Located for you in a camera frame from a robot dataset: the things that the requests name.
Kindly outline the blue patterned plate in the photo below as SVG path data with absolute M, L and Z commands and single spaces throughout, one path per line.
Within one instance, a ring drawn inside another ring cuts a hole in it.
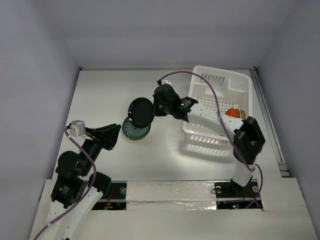
M 132 138 L 140 138 L 147 136 L 151 130 L 151 125 L 144 128 L 138 128 L 132 125 L 129 118 L 127 117 L 122 124 L 122 132 L 124 135 L 130 136 Z

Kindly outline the yellow patterned plate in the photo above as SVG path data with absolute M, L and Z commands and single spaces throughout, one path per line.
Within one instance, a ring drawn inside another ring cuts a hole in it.
M 140 141 L 140 140 L 144 139 L 146 136 L 142 136 L 142 137 L 130 137 L 130 136 L 124 135 L 124 137 L 126 137 L 126 138 L 129 139 L 130 141 Z

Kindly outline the black plate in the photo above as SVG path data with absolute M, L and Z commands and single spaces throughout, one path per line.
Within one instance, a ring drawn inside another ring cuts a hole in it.
M 128 118 L 131 124 L 137 128 L 146 128 L 154 120 L 153 103 L 145 98 L 139 97 L 131 102 L 128 107 Z

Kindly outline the white plastic dish rack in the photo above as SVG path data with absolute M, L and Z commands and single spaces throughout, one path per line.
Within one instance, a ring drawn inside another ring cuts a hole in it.
M 247 116 L 252 115 L 252 80 L 249 76 L 231 70 L 201 65 L 195 66 L 193 72 L 206 79 L 213 87 L 221 114 L 234 108 L 244 111 Z M 188 96 L 213 111 L 217 110 L 211 89 L 197 76 L 191 77 Z M 227 137 L 198 124 L 184 122 L 182 129 L 186 140 L 215 145 L 230 143 Z

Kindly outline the orange plate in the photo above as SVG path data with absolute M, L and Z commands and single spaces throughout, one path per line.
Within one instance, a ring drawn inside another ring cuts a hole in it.
M 229 108 L 226 112 L 225 115 L 233 117 L 233 118 L 240 118 L 241 117 L 241 113 L 240 110 L 237 108 Z

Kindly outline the tan plate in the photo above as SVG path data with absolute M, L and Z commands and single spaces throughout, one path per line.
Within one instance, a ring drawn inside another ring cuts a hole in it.
M 245 110 L 240 109 L 240 110 L 239 110 L 239 117 L 240 117 L 241 119 L 243 119 L 243 120 L 246 120 L 246 119 L 248 118 L 248 115 L 247 115 L 247 113 L 246 113 Z

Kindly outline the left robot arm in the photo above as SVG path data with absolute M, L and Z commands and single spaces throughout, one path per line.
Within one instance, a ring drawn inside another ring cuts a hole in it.
M 81 120 L 65 127 L 79 152 L 65 151 L 58 158 L 46 229 L 39 239 L 74 240 L 94 205 L 111 193 L 112 180 L 97 171 L 95 161 L 102 150 L 113 150 L 120 130 L 115 123 L 88 128 Z

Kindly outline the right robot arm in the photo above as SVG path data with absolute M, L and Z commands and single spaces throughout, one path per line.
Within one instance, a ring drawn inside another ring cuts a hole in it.
M 257 155 L 266 142 L 257 120 L 221 114 L 190 97 L 180 98 L 169 84 L 158 86 L 153 93 L 154 115 L 171 115 L 177 120 L 206 127 L 227 137 L 237 159 L 230 190 L 235 196 L 242 196 L 249 189 L 248 183 L 254 172 Z

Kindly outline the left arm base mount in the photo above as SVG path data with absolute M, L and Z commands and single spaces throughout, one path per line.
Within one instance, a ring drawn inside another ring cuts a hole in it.
M 111 189 L 107 196 L 103 196 L 93 206 L 92 210 L 104 211 L 121 211 L 127 209 L 126 202 L 127 182 L 126 181 L 113 181 Z

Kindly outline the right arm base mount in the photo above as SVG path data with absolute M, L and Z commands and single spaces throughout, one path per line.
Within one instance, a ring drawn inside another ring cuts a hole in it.
M 252 180 L 246 187 L 236 186 L 230 181 L 214 183 L 211 194 L 216 199 L 217 210 L 263 209 L 258 183 Z

